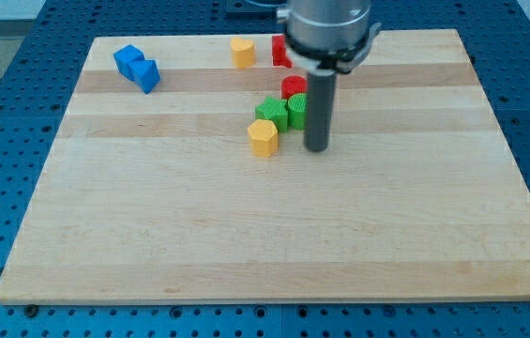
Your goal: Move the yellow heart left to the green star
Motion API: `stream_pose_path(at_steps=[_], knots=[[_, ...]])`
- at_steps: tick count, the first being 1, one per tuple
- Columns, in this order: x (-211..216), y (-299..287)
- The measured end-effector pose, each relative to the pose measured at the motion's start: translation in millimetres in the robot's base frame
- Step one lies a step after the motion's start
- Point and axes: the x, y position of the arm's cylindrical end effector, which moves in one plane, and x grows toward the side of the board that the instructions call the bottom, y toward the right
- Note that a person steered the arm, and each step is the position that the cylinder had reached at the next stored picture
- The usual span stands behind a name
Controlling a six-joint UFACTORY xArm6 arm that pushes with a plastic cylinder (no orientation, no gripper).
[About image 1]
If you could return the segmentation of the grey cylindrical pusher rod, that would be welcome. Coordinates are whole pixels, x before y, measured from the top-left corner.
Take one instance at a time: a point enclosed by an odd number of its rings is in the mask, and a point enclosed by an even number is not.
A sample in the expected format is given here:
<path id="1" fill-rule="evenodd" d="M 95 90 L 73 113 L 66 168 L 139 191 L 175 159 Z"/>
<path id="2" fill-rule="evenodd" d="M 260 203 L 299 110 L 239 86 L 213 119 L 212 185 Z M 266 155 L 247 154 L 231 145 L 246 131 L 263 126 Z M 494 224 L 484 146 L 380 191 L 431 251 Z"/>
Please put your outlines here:
<path id="1" fill-rule="evenodd" d="M 304 146 L 311 152 L 328 147 L 337 75 L 307 75 Z"/>

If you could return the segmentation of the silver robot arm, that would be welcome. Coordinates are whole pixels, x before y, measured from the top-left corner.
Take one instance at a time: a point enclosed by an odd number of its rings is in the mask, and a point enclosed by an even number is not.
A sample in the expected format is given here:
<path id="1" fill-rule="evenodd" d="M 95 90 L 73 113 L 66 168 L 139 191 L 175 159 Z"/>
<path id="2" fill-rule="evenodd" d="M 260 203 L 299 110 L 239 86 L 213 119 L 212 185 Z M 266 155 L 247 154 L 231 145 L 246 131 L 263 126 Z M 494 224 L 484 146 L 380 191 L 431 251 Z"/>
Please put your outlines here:
<path id="1" fill-rule="evenodd" d="M 371 51 L 381 24 L 371 23 L 370 0 L 288 0 L 276 12 L 288 57 L 307 72 L 304 147 L 327 149 L 339 75 Z"/>

